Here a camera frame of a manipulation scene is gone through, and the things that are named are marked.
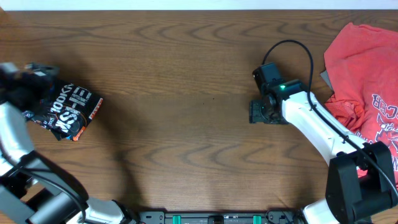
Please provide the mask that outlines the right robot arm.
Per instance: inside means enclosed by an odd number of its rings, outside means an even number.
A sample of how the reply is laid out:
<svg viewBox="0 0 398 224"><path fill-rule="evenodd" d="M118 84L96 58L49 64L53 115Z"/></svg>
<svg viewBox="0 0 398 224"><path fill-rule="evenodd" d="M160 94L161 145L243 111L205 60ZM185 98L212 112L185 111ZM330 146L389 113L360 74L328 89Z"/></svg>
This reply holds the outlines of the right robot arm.
<svg viewBox="0 0 398 224"><path fill-rule="evenodd" d="M341 125L300 80L256 80L262 98L250 123L292 124L328 164L325 197L302 209L302 223L358 223L397 206L391 152Z"/></svg>

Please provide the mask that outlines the black orange-patterned jersey shirt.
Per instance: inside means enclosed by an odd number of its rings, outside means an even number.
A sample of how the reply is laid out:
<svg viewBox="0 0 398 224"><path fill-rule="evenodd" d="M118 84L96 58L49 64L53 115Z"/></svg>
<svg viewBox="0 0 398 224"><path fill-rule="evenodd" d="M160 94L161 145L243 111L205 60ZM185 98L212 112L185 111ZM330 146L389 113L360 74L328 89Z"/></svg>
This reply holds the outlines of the black orange-patterned jersey shirt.
<svg viewBox="0 0 398 224"><path fill-rule="evenodd" d="M26 119L48 129L57 140L79 140L98 112L103 98L81 86L56 79L49 94L35 110L26 110Z"/></svg>

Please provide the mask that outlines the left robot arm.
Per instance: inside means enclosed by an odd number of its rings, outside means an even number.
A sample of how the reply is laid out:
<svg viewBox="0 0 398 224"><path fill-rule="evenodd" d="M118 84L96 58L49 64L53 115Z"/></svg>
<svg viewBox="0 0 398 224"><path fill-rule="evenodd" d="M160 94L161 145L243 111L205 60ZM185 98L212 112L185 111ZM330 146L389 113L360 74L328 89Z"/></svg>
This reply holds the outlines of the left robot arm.
<svg viewBox="0 0 398 224"><path fill-rule="evenodd" d="M1 64L1 211L16 223L138 223L115 200L90 197L65 169L35 150L26 123L75 140L102 98L58 79L57 67Z"/></svg>

